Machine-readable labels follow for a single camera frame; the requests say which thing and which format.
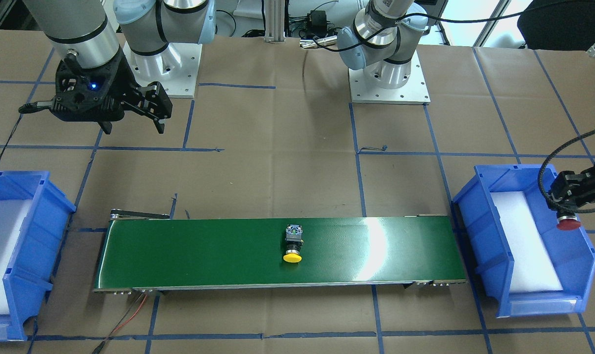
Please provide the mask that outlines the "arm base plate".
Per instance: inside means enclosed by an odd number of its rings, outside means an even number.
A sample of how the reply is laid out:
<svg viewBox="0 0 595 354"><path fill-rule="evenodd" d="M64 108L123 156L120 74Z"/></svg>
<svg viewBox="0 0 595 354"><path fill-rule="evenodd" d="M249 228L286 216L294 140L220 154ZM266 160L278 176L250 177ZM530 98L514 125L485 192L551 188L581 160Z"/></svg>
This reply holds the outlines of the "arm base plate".
<svg viewBox="0 0 595 354"><path fill-rule="evenodd" d="M361 70L348 69L351 101L363 104L428 105L431 102L419 55L393 64L380 61Z"/></svg>
<svg viewBox="0 0 595 354"><path fill-rule="evenodd" d="M160 82L170 98L194 98L202 48L198 43L169 43L159 54L140 56L126 42L123 52L142 87Z"/></svg>

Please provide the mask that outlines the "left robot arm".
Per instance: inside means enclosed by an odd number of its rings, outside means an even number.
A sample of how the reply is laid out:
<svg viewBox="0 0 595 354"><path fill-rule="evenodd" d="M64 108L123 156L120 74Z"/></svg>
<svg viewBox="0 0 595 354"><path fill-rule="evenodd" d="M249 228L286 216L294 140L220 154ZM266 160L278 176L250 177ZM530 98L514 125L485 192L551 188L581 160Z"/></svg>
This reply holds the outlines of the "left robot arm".
<svg viewBox="0 0 595 354"><path fill-rule="evenodd" d="M349 69L355 103L427 105L429 92L417 45L431 18L412 0L370 0L350 27L338 31L337 52ZM595 212L595 163L581 173L562 171L545 184L551 159L595 134L595 129L556 148L539 168L536 186L559 220Z"/></svg>

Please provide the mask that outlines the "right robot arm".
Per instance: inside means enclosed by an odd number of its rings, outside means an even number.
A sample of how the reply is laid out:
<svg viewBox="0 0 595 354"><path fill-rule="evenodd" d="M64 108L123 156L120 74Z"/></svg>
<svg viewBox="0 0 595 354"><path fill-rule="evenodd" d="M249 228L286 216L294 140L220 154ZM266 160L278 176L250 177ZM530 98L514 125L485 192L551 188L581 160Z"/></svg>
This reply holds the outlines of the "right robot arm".
<svg viewBox="0 0 595 354"><path fill-rule="evenodd" d="M216 34L213 0L115 0L115 25L99 0L24 4L60 61L52 99L19 113L46 110L64 122L95 122L105 134L126 112L149 118L162 134L171 97L194 87L196 70L182 49Z"/></svg>

